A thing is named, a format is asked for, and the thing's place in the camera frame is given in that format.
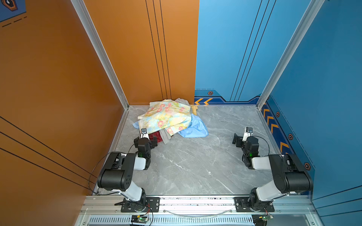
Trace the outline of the dark red cloth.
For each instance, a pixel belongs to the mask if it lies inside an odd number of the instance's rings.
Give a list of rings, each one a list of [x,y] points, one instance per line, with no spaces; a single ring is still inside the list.
[[[157,140],[157,143],[160,143],[163,141],[161,134],[159,131],[149,134],[149,139],[153,141],[154,139]]]

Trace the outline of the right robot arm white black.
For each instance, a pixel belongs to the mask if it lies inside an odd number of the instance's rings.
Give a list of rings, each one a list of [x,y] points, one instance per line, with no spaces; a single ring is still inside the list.
[[[313,181],[295,154],[259,155],[258,137],[245,133],[234,134],[232,141],[243,151],[242,161],[251,170],[270,170],[272,181],[255,187],[249,197],[234,198],[237,212],[273,212],[273,201],[293,193],[313,190]]]

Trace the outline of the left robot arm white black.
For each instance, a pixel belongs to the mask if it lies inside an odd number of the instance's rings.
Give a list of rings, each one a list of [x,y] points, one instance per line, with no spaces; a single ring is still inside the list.
[[[134,140],[134,146],[138,149],[135,153],[110,153],[97,180],[99,188],[124,197],[123,201],[115,203],[115,206],[121,206],[122,212],[151,210],[145,190],[133,182],[133,172],[149,168],[151,150],[157,147],[157,139],[138,137]]]

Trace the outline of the floral pastel cloth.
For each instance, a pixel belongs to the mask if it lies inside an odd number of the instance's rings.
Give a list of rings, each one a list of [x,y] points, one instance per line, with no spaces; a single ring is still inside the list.
[[[191,106],[170,99],[150,102],[146,113],[138,116],[139,129],[151,134],[166,130],[173,136],[191,124]]]

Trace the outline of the light blue cloth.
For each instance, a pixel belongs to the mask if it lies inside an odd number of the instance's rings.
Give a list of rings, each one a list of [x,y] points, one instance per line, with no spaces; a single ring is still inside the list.
[[[176,133],[185,138],[206,137],[209,135],[206,125],[194,114],[150,114],[141,115],[133,124],[136,129],[147,129],[149,134],[166,129],[170,136]]]

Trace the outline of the yellow cloth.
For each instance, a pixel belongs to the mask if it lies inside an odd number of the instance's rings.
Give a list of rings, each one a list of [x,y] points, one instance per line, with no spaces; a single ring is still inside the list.
[[[191,106],[191,111],[194,115],[197,115],[197,109],[198,109],[198,107],[196,105]]]

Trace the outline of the left green circuit board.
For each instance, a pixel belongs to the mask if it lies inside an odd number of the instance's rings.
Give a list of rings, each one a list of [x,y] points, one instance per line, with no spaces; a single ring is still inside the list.
[[[131,226],[145,226],[150,223],[150,219],[147,215],[132,215],[130,220]]]

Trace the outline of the green circuit board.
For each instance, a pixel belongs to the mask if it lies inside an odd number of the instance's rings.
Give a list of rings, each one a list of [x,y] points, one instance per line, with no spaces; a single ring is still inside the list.
[[[269,220],[274,219],[273,215],[252,215],[255,226],[267,226]]]
[[[131,226],[145,226],[150,223],[150,219],[147,215],[132,215],[130,220]]]

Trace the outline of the right green circuit board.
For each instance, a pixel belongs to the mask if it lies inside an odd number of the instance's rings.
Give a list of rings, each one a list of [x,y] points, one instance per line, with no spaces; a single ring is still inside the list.
[[[274,219],[273,215],[252,215],[255,226],[267,226],[269,220]]]

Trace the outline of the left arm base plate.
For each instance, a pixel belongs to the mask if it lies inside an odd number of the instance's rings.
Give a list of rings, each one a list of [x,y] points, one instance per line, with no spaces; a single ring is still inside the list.
[[[144,213],[147,212],[150,208],[150,211],[153,213],[159,212],[160,207],[160,198],[159,197],[146,197],[141,198],[138,202],[128,201],[125,198],[123,199],[123,204],[121,205],[122,213]]]

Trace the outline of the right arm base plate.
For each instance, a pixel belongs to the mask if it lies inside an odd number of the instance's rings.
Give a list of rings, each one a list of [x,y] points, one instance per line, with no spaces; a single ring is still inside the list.
[[[237,212],[275,212],[272,202],[262,202],[257,198],[252,201],[249,197],[235,197],[234,205]]]

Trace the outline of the front aluminium rail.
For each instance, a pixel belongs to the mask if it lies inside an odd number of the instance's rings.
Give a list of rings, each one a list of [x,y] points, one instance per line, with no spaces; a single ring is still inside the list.
[[[235,197],[245,195],[151,195],[159,197],[159,212],[122,213],[121,196],[88,196],[75,222],[77,226],[130,226],[132,215],[147,215],[146,226],[254,226],[252,215],[273,215],[267,226],[322,226],[306,195],[273,201],[275,212],[237,212]]]

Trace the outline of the left aluminium corner post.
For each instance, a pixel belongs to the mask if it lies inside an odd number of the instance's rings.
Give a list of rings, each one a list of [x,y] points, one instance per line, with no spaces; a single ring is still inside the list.
[[[120,81],[116,75],[116,72],[111,64],[111,61],[107,55],[107,52],[104,48],[104,45],[101,41],[101,38],[97,32],[97,29],[93,23],[93,20],[89,14],[89,11],[86,7],[84,1],[81,0],[71,0],[73,8],[75,9],[87,35],[92,43],[92,46],[115,90],[116,95],[118,96],[119,101],[121,102],[125,110],[129,109],[129,103],[124,94],[124,91],[121,87]]]

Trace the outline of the aluminium corner post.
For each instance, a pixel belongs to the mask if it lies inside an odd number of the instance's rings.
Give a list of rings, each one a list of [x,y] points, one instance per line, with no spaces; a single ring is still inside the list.
[[[124,94],[124,91],[121,87],[120,81],[116,75],[116,72],[111,64],[111,61],[107,55],[107,52],[104,48],[104,45],[101,41],[101,38],[97,32],[97,29],[93,23],[93,20],[89,14],[89,11],[86,7],[84,1],[81,0],[71,0],[73,8],[75,9],[87,35],[92,43],[92,46],[115,90],[116,95],[118,96],[119,101],[121,102],[125,110],[129,109],[129,103]]]
[[[278,80],[282,76],[285,68],[293,57],[295,51],[299,47],[301,41],[303,40],[305,34],[313,23],[315,17],[320,11],[325,0],[312,0],[310,1],[307,9],[305,10],[297,28],[295,29],[291,39],[289,40],[278,64],[276,65],[273,73],[270,76],[269,81],[267,82],[257,104],[257,110],[261,110],[263,105],[266,103],[268,97],[270,96],[272,90],[277,84]]]

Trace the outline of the right aluminium corner post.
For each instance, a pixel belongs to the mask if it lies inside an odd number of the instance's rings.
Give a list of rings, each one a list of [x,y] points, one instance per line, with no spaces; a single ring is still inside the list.
[[[305,34],[313,23],[315,17],[320,11],[325,0],[312,0],[310,1],[307,9],[305,10],[297,28],[295,29],[291,39],[289,40],[278,64],[276,65],[273,73],[270,76],[269,81],[267,82],[257,104],[257,110],[261,110],[263,105],[266,103],[268,97],[270,96],[272,90],[277,84],[278,80],[282,76],[285,68],[293,57],[295,51],[299,47],[301,41],[303,40]]]

